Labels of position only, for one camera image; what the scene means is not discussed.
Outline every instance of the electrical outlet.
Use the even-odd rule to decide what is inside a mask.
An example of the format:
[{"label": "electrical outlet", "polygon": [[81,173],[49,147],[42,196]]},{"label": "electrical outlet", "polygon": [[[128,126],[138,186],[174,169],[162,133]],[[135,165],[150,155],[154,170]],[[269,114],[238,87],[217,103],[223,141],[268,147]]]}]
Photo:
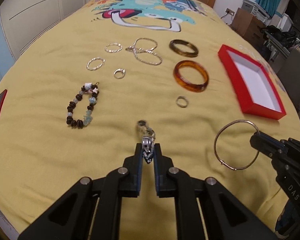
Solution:
[{"label": "electrical outlet", "polygon": [[234,16],[234,11],[230,10],[229,8],[226,9],[226,13]]}]

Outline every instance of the red box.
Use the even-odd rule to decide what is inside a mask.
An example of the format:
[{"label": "red box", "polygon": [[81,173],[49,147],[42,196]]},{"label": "red box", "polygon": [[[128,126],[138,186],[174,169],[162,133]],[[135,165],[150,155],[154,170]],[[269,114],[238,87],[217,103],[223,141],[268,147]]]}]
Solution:
[{"label": "red box", "polygon": [[286,115],[279,94],[263,65],[226,45],[221,46],[218,55],[243,113],[275,120]]}]

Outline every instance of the jewelry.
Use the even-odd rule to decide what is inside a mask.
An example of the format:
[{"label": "jewelry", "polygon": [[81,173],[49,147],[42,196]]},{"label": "jewelry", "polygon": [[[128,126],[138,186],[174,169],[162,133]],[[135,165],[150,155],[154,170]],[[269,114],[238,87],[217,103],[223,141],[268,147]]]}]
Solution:
[{"label": "jewelry", "polygon": [[[139,48],[136,48],[136,43],[137,43],[137,41],[139,41],[139,40],[153,41],[153,42],[155,43],[155,47],[153,47],[153,48],[151,48],[151,49],[139,49]],[[154,65],[154,66],[156,66],[156,65],[160,65],[160,64],[162,63],[162,58],[161,58],[157,53],[154,53],[154,52],[153,52],[153,50],[154,50],[155,48],[157,48],[157,46],[158,46],[158,43],[157,43],[155,40],[152,40],[152,39],[149,39],[149,38],[139,38],[139,39],[136,39],[136,41],[133,43],[132,46],[126,48],[126,50],[132,52],[133,55],[134,55],[134,57],[135,57],[137,60],[139,60],[140,62],[145,63],[145,64],[148,64],[148,65]],[[156,56],[156,57],[160,60],[160,62],[159,62],[159,63],[154,63],[154,62],[147,62],[147,61],[144,61],[144,60],[142,60],[142,59],[140,59],[140,58],[138,57],[138,55],[137,55],[138,53],[150,53],[150,54],[153,54],[154,56]]]},{"label": "jewelry", "polygon": [[[179,101],[180,99],[183,99],[186,103],[185,103],[184,105],[181,104],[180,101]],[[189,105],[189,101],[188,101],[188,99],[187,99],[186,97],[179,96],[179,97],[177,98],[177,100],[176,100],[176,104],[177,104],[178,106],[182,107],[182,108],[185,108],[185,107],[187,107],[187,106]]]},{"label": "jewelry", "polygon": [[[185,45],[185,46],[189,47],[190,49],[192,49],[194,52],[183,51],[183,50],[177,48],[176,44]],[[199,50],[198,50],[198,48],[196,46],[194,46],[190,42],[183,41],[183,40],[173,40],[173,41],[170,41],[169,48],[172,49],[175,53],[177,53],[177,54],[179,54],[181,56],[185,56],[185,57],[196,57],[198,55],[198,53],[199,53]]]},{"label": "jewelry", "polygon": [[[118,46],[119,49],[115,49],[115,50],[108,49],[108,47],[110,47],[110,46]],[[109,53],[116,53],[116,52],[119,52],[120,50],[122,50],[122,45],[120,43],[110,43],[109,45],[107,45],[105,47],[105,51],[109,52]]]},{"label": "jewelry", "polygon": [[154,140],[155,132],[152,130],[145,120],[137,122],[137,130],[142,136],[142,155],[146,163],[150,163],[154,157]]},{"label": "jewelry", "polygon": [[[202,75],[205,82],[203,84],[196,85],[186,80],[179,72],[179,69],[183,67],[191,67],[196,69]],[[177,63],[173,70],[173,76],[180,86],[192,92],[202,92],[209,84],[209,75],[207,71],[199,63],[192,60],[183,60]]]},{"label": "jewelry", "polygon": [[[71,125],[71,127],[78,127],[82,128],[83,126],[87,126],[92,121],[92,111],[94,108],[94,105],[97,102],[97,97],[99,94],[99,88],[98,88],[99,82],[97,82],[95,85],[92,83],[85,83],[85,85],[81,88],[81,91],[75,96],[75,99],[69,103],[68,109],[68,116],[67,116],[67,124]],[[76,104],[78,101],[82,100],[83,94],[91,94],[91,97],[89,98],[90,104],[87,107],[86,115],[84,116],[83,121],[82,120],[74,120],[73,115],[73,109],[76,107]]]},{"label": "jewelry", "polygon": [[258,129],[258,127],[251,121],[248,121],[248,120],[236,120],[236,121],[233,121],[231,123],[228,123],[226,126],[224,126],[216,135],[216,138],[214,139],[214,143],[213,143],[213,150],[214,150],[214,154],[215,156],[217,157],[218,161],[221,162],[221,165],[225,165],[226,167],[228,167],[229,169],[233,170],[233,171],[237,171],[237,170],[244,170],[248,167],[250,167],[257,159],[258,155],[259,155],[259,151],[257,151],[257,154],[256,156],[254,157],[254,159],[252,160],[252,162],[250,162],[247,166],[244,166],[244,167],[240,167],[240,168],[236,168],[236,167],[232,167],[230,166],[229,164],[225,163],[223,160],[221,160],[217,154],[217,150],[216,150],[216,144],[217,144],[217,140],[218,140],[218,137],[219,135],[226,129],[228,128],[229,126],[235,124],[235,123],[239,123],[239,122],[245,122],[245,123],[248,123],[248,124],[251,124],[257,131],[258,134],[260,134],[260,131]]},{"label": "jewelry", "polygon": [[[98,66],[94,67],[94,68],[89,68],[90,63],[91,63],[92,61],[95,61],[95,60],[98,60],[98,59],[99,59],[99,60],[102,60],[102,63],[99,64]],[[97,69],[101,68],[101,67],[104,65],[105,62],[106,62],[106,60],[103,59],[103,58],[101,58],[101,57],[94,57],[92,60],[90,60],[90,61],[88,62],[88,64],[87,64],[87,69],[90,70],[90,71],[97,70]]]},{"label": "jewelry", "polygon": [[[119,73],[119,72],[122,74],[122,76],[117,77],[116,74]],[[117,69],[117,70],[113,73],[113,76],[114,76],[116,79],[122,79],[122,78],[124,78],[125,75],[126,75],[126,70],[123,69],[123,68],[119,68],[119,69]]]}]

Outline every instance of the beaded bracelet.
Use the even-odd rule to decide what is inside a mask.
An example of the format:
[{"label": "beaded bracelet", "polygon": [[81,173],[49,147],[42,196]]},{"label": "beaded bracelet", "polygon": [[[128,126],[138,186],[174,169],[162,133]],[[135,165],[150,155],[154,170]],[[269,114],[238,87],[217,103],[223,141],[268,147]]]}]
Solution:
[{"label": "beaded bracelet", "polygon": [[[67,116],[67,124],[69,124],[71,127],[78,127],[82,128],[83,126],[87,126],[92,121],[92,111],[94,108],[94,105],[97,102],[97,97],[99,94],[99,88],[98,88],[99,82],[97,82],[95,85],[92,83],[85,83],[85,85],[81,88],[81,91],[75,96],[75,99],[69,103],[68,109],[68,116]],[[82,120],[74,120],[72,118],[73,109],[76,107],[76,104],[78,101],[82,100],[83,94],[90,93],[91,97],[89,98],[90,104],[87,107],[86,115],[84,116],[83,121]]]}]

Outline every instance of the white wardrobe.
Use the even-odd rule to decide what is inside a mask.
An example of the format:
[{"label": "white wardrobe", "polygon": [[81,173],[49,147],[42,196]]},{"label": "white wardrobe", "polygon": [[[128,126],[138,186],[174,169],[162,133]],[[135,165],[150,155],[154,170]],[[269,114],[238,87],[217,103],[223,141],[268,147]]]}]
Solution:
[{"label": "white wardrobe", "polygon": [[2,28],[14,58],[45,31],[89,0],[5,0],[0,6]]}]

